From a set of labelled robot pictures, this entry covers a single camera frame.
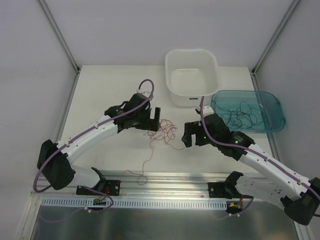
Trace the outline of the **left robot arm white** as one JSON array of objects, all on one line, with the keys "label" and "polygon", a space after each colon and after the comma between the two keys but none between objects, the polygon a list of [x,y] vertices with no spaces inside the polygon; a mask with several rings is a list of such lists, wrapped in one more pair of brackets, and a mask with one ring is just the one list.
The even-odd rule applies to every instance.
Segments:
[{"label": "left robot arm white", "polygon": [[107,194],[108,181],[95,167],[83,168],[75,165],[76,160],[96,144],[122,132],[135,128],[156,132],[160,128],[161,109],[155,109],[151,118],[150,92],[137,92],[130,100],[109,107],[89,128],[66,140],[42,143],[37,161],[37,177],[43,175],[54,190],[67,186],[79,188],[80,195]]}]

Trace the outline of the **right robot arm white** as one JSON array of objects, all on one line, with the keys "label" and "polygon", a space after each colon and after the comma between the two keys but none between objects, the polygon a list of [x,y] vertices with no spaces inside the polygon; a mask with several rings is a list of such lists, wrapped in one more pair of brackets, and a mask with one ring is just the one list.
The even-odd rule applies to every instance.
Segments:
[{"label": "right robot arm white", "polygon": [[184,124],[181,140],[185,147],[193,145],[193,136],[196,146],[216,147],[224,156],[253,168],[268,179],[268,182],[260,182],[233,171],[224,182],[209,184],[211,195],[226,199],[250,196],[280,208],[301,225],[311,222],[320,206],[319,178],[309,179],[286,167],[245,133],[229,130],[215,113]]}]

